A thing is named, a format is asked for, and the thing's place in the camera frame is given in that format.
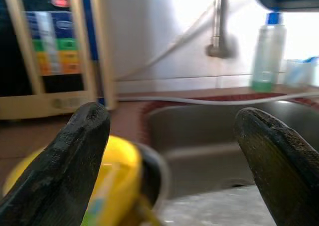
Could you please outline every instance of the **yellow bowl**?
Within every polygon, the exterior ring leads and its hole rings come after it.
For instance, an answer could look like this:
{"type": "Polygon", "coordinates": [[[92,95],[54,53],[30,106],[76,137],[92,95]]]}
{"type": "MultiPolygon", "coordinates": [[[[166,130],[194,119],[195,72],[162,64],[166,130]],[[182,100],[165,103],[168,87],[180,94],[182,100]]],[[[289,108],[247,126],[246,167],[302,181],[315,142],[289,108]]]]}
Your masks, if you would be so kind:
{"type": "MultiPolygon", "coordinates": [[[[18,177],[41,151],[42,149],[34,152],[16,165],[4,183],[3,195],[8,193],[18,177]]],[[[112,177],[112,186],[105,196],[105,203],[97,218],[97,225],[100,226],[116,226],[132,207],[140,191],[142,159],[138,150],[128,141],[110,136],[89,207],[99,192],[105,177],[115,169],[114,166],[116,166],[117,171],[112,177]]]]}

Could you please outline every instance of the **plastic bottle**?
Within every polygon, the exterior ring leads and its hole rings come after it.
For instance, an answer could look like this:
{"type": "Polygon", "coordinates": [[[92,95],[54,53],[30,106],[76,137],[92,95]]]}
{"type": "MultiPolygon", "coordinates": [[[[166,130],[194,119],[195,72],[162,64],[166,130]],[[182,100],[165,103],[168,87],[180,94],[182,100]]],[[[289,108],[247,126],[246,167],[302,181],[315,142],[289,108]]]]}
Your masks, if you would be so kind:
{"type": "Polygon", "coordinates": [[[260,29],[251,85],[257,92],[270,92],[277,82],[286,40],[286,29],[281,23],[281,14],[272,12],[260,29]]]}

